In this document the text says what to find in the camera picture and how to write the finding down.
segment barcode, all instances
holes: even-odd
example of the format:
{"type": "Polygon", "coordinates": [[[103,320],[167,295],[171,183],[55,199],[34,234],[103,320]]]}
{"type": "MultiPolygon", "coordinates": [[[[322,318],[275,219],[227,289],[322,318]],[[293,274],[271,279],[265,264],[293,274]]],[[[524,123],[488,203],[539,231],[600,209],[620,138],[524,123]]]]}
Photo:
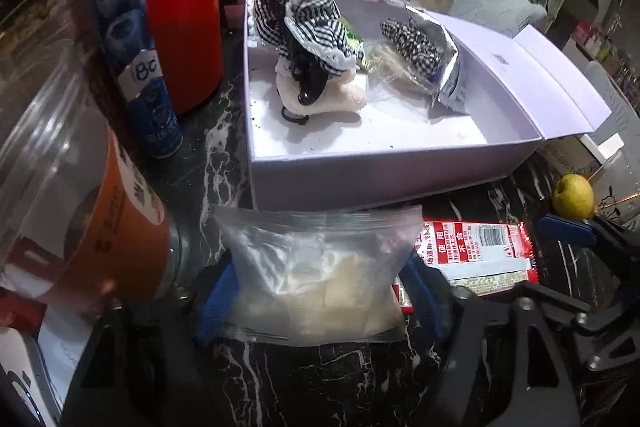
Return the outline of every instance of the barcode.
{"type": "Polygon", "coordinates": [[[507,245],[507,238],[502,227],[492,227],[482,225],[478,228],[480,234],[480,244],[483,247],[504,247],[507,245]]]}

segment red and white snack wrapper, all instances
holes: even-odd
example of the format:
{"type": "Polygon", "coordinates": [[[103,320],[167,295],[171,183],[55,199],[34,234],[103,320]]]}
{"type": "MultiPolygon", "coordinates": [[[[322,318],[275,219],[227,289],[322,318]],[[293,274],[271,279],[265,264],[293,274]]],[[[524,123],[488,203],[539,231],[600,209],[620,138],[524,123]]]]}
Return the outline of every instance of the red and white snack wrapper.
{"type": "MultiPolygon", "coordinates": [[[[466,286],[477,295],[506,291],[520,281],[538,282],[533,244],[523,222],[425,221],[415,250],[452,285],[466,286]]],[[[412,313],[399,279],[394,291],[402,311],[412,313]]]]}

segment plush toy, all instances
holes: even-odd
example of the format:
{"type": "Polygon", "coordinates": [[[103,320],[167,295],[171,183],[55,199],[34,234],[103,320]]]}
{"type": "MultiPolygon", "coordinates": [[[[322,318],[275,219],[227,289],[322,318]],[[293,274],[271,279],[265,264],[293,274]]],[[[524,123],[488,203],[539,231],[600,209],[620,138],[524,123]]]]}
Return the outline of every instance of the plush toy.
{"type": "Polygon", "coordinates": [[[335,0],[254,0],[253,19],[258,36],[280,54],[276,85],[286,120],[303,124],[312,114],[367,104],[365,92],[350,85],[356,54],[335,0]]]}

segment blue cylindrical can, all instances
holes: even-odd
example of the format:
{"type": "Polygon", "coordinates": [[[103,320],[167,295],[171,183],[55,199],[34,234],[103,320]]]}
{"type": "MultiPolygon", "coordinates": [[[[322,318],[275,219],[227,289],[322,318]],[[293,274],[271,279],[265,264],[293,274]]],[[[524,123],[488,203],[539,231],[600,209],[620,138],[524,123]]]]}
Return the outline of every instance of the blue cylindrical can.
{"type": "Polygon", "coordinates": [[[88,5],[136,134],[151,156],[171,156],[180,149],[182,133],[146,19],[146,0],[88,0],[88,5]]]}

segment box flap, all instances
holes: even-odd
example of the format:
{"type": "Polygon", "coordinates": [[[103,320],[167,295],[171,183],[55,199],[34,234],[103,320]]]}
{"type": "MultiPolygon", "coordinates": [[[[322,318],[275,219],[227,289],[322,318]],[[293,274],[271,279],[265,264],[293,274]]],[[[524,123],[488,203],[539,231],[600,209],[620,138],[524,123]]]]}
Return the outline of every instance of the box flap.
{"type": "Polygon", "coordinates": [[[558,57],[540,45],[540,39],[546,38],[533,28],[537,36],[527,30],[516,42],[470,22],[439,13],[430,15],[442,22],[509,89],[545,139],[593,132],[609,116],[609,108],[588,80],[579,71],[562,65],[562,59],[569,65],[571,62],[560,51],[556,50],[558,57]],[[545,60],[545,65],[557,75],[564,71],[567,79],[562,82],[556,79],[528,52],[529,48],[535,49],[538,56],[543,55],[541,50],[546,50],[551,58],[545,60]],[[564,84],[572,84],[571,94],[564,84]],[[581,90],[587,94],[580,95],[581,90]]]}
{"type": "Polygon", "coordinates": [[[593,130],[600,127],[611,110],[584,74],[556,46],[533,26],[517,34],[514,42],[529,53],[562,86],[580,108],[593,130]]]}

